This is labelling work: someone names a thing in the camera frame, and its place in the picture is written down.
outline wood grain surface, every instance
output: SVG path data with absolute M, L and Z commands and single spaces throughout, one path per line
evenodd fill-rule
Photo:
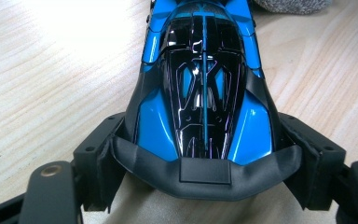
M 106 117 L 124 111 L 138 77 L 149 0 L 0 1 L 0 202 L 31 172 L 70 161 Z M 358 0 L 311 16 L 255 12 L 278 110 L 358 161 Z M 126 175 L 110 215 L 88 223 L 334 223 L 302 211 L 285 185 L 236 203 L 181 200 Z

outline toy car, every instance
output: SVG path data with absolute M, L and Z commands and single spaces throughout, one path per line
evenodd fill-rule
M 177 197 L 240 200 L 298 169 L 301 149 L 283 148 L 243 1 L 152 4 L 140 76 L 115 139 L 123 167 Z
M 244 0 L 151 2 L 141 71 L 125 113 L 100 124 L 74 160 L 36 169 L 0 222 L 78 223 L 110 207 L 126 171 L 175 197 L 237 201 L 284 181 L 303 208 L 340 204 L 358 221 L 358 162 L 278 113 Z

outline glossy blue paint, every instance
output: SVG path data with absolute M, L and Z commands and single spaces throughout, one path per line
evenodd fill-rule
M 140 106 L 136 144 L 165 161 L 178 159 L 160 90 L 152 91 Z
M 245 165 L 271 152 L 269 113 L 251 93 L 246 92 L 227 159 Z
M 168 19 L 176 6 L 175 0 L 156 1 L 149 29 L 153 32 L 160 32 L 165 21 Z
M 142 61 L 144 63 L 153 63 L 158 57 L 158 43 L 161 34 L 149 31 L 146 38 L 144 55 Z
M 252 35 L 255 32 L 252 15 L 246 0 L 229 0 L 226 10 L 240 27 L 242 35 Z
M 223 69 L 220 69 L 217 72 L 217 75 L 214 77 L 214 80 L 216 81 L 217 91 L 219 92 L 219 99 L 223 99 L 223 91 L 224 91 L 224 73 Z
M 252 69 L 260 68 L 260 56 L 258 53 L 257 41 L 255 40 L 255 34 L 251 36 L 243 36 L 243 44 L 245 45 L 245 58 L 248 66 Z
M 190 89 L 191 80 L 193 79 L 193 74 L 188 70 L 185 69 L 182 76 L 182 96 L 184 98 L 188 95 L 188 90 Z

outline metal screw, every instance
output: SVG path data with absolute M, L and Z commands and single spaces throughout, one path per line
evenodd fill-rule
M 57 173 L 59 173 L 61 171 L 61 169 L 62 169 L 62 167 L 60 165 L 51 165 L 51 166 L 43 169 L 40 174 L 42 176 L 52 176 L 52 175 L 56 175 Z

